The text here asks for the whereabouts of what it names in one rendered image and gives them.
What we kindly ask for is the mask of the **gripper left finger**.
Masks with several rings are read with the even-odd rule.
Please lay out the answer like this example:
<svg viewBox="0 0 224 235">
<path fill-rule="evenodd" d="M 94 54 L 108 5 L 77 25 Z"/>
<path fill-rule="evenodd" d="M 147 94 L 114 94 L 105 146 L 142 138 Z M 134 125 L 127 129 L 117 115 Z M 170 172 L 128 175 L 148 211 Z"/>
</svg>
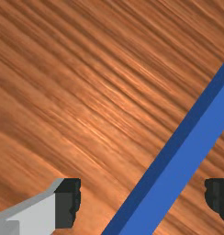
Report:
<svg viewBox="0 0 224 235">
<path fill-rule="evenodd" d="M 81 204 L 81 180 L 59 178 L 51 186 L 0 212 L 0 235 L 52 235 L 71 229 Z"/>
</svg>

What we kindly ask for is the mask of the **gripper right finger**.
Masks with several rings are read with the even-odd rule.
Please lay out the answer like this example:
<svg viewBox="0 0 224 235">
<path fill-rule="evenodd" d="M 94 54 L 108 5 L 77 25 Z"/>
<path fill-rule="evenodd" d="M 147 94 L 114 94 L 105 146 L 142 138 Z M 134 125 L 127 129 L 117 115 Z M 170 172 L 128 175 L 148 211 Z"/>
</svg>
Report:
<svg viewBox="0 0 224 235">
<path fill-rule="evenodd" d="M 207 205 L 224 221 L 224 178 L 209 178 L 205 181 Z"/>
</svg>

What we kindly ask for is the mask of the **long blue stick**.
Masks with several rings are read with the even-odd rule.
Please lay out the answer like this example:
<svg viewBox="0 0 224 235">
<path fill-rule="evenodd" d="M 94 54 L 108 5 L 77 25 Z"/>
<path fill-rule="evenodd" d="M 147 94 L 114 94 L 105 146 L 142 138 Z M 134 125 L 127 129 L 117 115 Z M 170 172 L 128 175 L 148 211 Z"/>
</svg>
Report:
<svg viewBox="0 0 224 235">
<path fill-rule="evenodd" d="M 152 235 L 224 130 L 224 63 L 102 235 Z"/>
</svg>

